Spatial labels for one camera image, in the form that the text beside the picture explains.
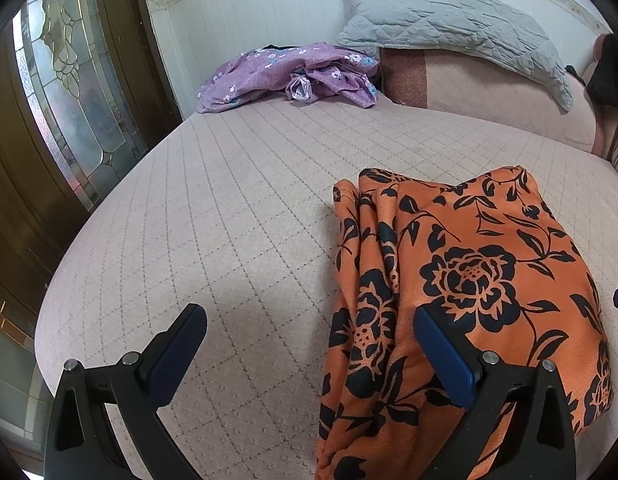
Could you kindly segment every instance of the folded orange cloth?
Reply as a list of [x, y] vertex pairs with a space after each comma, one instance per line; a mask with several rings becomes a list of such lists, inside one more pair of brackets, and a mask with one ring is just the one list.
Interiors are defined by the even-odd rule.
[[[598, 292], [573, 241], [523, 168], [459, 186], [385, 170], [333, 188], [340, 219], [317, 444], [318, 480], [416, 479], [464, 413], [413, 335], [414, 310], [442, 309], [507, 363], [551, 358], [580, 433], [612, 400]], [[506, 431], [504, 410], [472, 478]]]

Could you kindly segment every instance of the purple floral cloth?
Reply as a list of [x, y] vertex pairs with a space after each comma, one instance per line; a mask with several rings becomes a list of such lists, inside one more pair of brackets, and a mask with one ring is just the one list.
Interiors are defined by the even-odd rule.
[[200, 113], [222, 112], [269, 92], [313, 103], [342, 95], [362, 108], [378, 101], [368, 77], [378, 62], [355, 50], [327, 43], [285, 48], [258, 48], [226, 62], [198, 90]]

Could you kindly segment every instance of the decorative glass window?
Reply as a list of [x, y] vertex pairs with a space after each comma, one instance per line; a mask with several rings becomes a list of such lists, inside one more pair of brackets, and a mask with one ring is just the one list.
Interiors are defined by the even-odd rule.
[[14, 18], [20, 80], [49, 152], [88, 211], [147, 152], [96, 0], [28, 0]]

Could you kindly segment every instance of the bed sheet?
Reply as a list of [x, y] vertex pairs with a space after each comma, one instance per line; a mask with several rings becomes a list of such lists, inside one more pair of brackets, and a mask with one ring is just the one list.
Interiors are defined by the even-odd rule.
[[[332, 185], [362, 168], [455, 184], [521, 164], [571, 234], [600, 293], [615, 399], [577, 439], [578, 478], [618, 435], [618, 174], [509, 126], [340, 98], [278, 97], [194, 115], [85, 224], [45, 297], [35, 349], [55, 392], [63, 362], [142, 350], [189, 302], [209, 332], [163, 424], [203, 478], [313, 478], [323, 355], [336, 293]], [[149, 478], [120, 416], [132, 471]]]

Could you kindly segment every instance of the white wall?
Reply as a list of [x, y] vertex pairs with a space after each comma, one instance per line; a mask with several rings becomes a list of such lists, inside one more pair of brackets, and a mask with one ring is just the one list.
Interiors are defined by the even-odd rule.
[[[344, 26], [342, 0], [147, 0], [180, 110], [195, 110], [196, 91], [244, 50], [273, 44], [334, 42]], [[589, 0], [501, 0], [533, 16], [564, 64], [580, 72], [606, 24]]]

